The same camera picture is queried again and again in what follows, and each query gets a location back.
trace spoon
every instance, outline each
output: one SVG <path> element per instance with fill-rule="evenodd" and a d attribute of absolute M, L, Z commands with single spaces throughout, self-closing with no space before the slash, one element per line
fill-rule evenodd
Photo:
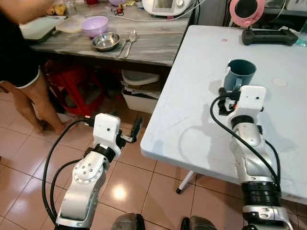
<path fill-rule="evenodd" d="M 116 57 L 119 57 L 119 56 L 120 56 L 121 52 L 122 52 L 123 49 L 124 49 L 124 46 L 125 46 L 126 42 L 129 41 L 129 36 L 130 36 L 130 33 L 127 34 L 127 38 L 126 38 L 126 40 L 124 41 L 123 45 L 121 46 L 120 52 L 119 52 L 119 54 L 116 55 Z"/>
<path fill-rule="evenodd" d="M 130 33 L 130 35 L 129 35 L 130 44 L 129 44 L 129 47 L 128 47 L 128 49 L 127 49 L 125 55 L 124 55 L 124 58 L 128 57 L 129 51 L 130 51 L 130 47 L 131 47 L 132 43 L 134 43 L 134 42 L 136 41 L 137 36 L 138 36 L 138 35 L 136 34 L 136 31 L 135 31 L 135 30 L 133 30 L 133 31 Z"/>

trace red plastic stool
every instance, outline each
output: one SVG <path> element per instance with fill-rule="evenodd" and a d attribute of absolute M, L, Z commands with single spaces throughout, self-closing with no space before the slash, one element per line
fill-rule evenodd
<path fill-rule="evenodd" d="M 63 67 L 59 63 L 48 61 L 44 66 L 47 80 L 66 111 L 76 115 L 91 116 L 97 110 L 105 97 L 105 89 L 99 82 L 97 76 L 81 66 Z M 101 92 L 86 102 L 80 90 L 89 86 L 96 86 Z M 69 107 L 65 98 L 70 96 L 75 106 Z"/>

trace black shorts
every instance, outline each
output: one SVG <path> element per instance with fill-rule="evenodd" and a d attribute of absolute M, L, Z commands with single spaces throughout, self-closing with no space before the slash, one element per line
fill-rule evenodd
<path fill-rule="evenodd" d="M 0 83 L 9 81 L 16 88 L 32 84 L 40 74 L 38 64 L 19 26 L 0 12 Z"/>

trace white folding table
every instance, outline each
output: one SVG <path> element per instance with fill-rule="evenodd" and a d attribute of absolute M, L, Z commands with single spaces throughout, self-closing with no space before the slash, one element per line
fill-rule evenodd
<path fill-rule="evenodd" d="M 282 196 L 307 204 L 307 48 L 245 46 L 241 34 L 236 28 L 188 28 L 143 136 L 142 154 L 238 183 L 231 136 L 211 119 L 209 106 L 228 61 L 246 59 L 257 67 L 250 84 L 267 89 L 259 124 L 280 156 Z"/>

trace fork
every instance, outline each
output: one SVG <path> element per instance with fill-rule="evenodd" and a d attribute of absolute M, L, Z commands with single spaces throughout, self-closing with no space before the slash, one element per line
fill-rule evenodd
<path fill-rule="evenodd" d="M 120 52 L 119 52 L 119 54 L 116 55 L 116 57 L 119 57 L 119 56 L 120 56 L 121 52 L 122 52 L 123 49 L 124 49 L 124 46 L 125 46 L 126 42 L 129 41 L 129 35 L 130 35 L 130 33 L 127 34 L 127 38 L 126 38 L 126 40 L 124 41 L 123 45 L 121 46 Z"/>

